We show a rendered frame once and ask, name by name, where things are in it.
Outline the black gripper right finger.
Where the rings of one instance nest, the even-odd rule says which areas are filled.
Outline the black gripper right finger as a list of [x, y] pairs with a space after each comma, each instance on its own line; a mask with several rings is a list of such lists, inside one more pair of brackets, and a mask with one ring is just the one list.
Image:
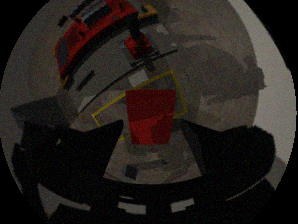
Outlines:
[[220, 160], [231, 141], [235, 137], [245, 135], [245, 131], [247, 131], [247, 125], [243, 125], [243, 127], [239, 125], [239, 128], [234, 127], [229, 131], [218, 132], [208, 127], [202, 127], [200, 124], [190, 123], [185, 119], [181, 120], [180, 127], [202, 176], [213, 172], [213, 165]]

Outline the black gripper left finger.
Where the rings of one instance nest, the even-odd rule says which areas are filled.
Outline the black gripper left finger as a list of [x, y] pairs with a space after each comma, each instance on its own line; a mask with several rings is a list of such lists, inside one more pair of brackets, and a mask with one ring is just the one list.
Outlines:
[[59, 132], [59, 139], [77, 148], [86, 163], [96, 171], [96, 176], [100, 177], [105, 175], [105, 169], [108, 167], [113, 149], [116, 148], [114, 145], [121, 136], [122, 128], [124, 128], [124, 120], [112, 121], [104, 127], [101, 125], [97, 129], [86, 132], [55, 125], [56, 131]]

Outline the yellow rectangular outline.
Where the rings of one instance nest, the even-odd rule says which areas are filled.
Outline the yellow rectangular outline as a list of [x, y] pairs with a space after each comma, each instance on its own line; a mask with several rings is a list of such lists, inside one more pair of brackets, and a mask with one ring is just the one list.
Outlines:
[[[153, 76], [152, 79], [149, 79], [148, 81], [142, 81], [142, 83], [137, 84], [136, 87], [129, 89], [129, 91], [133, 91], [133, 89], [138, 89], [138, 88], [144, 87], [144, 85], [152, 83], [152, 81], [160, 79], [160, 77], [164, 77], [165, 75], [172, 75], [174, 83], [176, 83], [176, 85], [177, 85], [178, 92], [180, 92], [180, 96], [181, 96], [181, 100], [182, 100], [182, 108], [184, 108], [184, 112], [177, 113], [177, 115], [173, 117], [173, 120], [174, 120], [174, 119], [177, 119], [177, 117], [185, 115], [185, 113], [188, 113], [188, 108], [186, 108], [184, 95], [182, 95], [180, 84], [178, 84], [177, 76], [176, 76], [176, 73], [174, 73], [173, 69], [169, 69], [169, 72], [166, 71], [164, 73], [160, 73], [160, 75], [158, 75], [158, 76]], [[125, 97], [125, 96], [126, 96], [126, 93], [122, 93], [122, 95], [116, 97], [116, 99], [114, 99], [114, 100], [110, 101], [110, 103], [106, 104], [105, 107], [97, 109], [96, 113], [93, 113], [93, 115], [92, 115], [93, 119], [96, 120], [96, 123], [98, 124], [98, 121], [96, 119], [97, 113], [100, 113], [102, 111], [102, 109], [105, 109], [106, 107], [108, 107], [108, 105], [117, 103], [118, 100], [121, 100], [122, 97]], [[101, 125], [98, 124], [98, 127], [101, 127]], [[120, 139], [118, 139], [117, 141], [128, 139], [128, 137], [132, 137], [132, 136], [128, 135], [125, 137], [120, 137]]]

